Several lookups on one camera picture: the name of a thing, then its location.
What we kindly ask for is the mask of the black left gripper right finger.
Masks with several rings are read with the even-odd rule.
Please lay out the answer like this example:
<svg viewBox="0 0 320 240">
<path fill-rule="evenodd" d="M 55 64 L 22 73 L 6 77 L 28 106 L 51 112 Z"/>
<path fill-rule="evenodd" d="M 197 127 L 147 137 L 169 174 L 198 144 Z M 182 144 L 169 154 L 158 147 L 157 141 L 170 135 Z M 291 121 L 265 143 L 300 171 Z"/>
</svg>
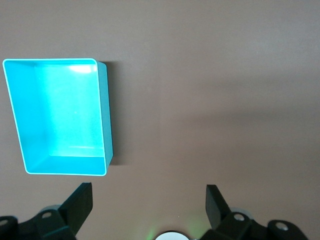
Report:
<svg viewBox="0 0 320 240">
<path fill-rule="evenodd" d="M 205 211 L 211 226 L 202 240 L 266 240 L 267 229 L 241 209 L 232 210 L 216 185 L 206 186 Z"/>
</svg>

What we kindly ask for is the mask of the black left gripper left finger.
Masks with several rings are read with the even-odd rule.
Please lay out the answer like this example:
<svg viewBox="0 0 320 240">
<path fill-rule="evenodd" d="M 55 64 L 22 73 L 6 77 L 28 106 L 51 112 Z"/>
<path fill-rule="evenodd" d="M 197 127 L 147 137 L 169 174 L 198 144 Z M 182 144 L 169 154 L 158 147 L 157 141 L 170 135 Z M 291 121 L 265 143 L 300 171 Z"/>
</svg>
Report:
<svg viewBox="0 0 320 240">
<path fill-rule="evenodd" d="M 42 209 L 17 227 L 18 240 L 75 240 L 93 209 L 93 190 L 83 182 L 61 204 Z"/>
</svg>

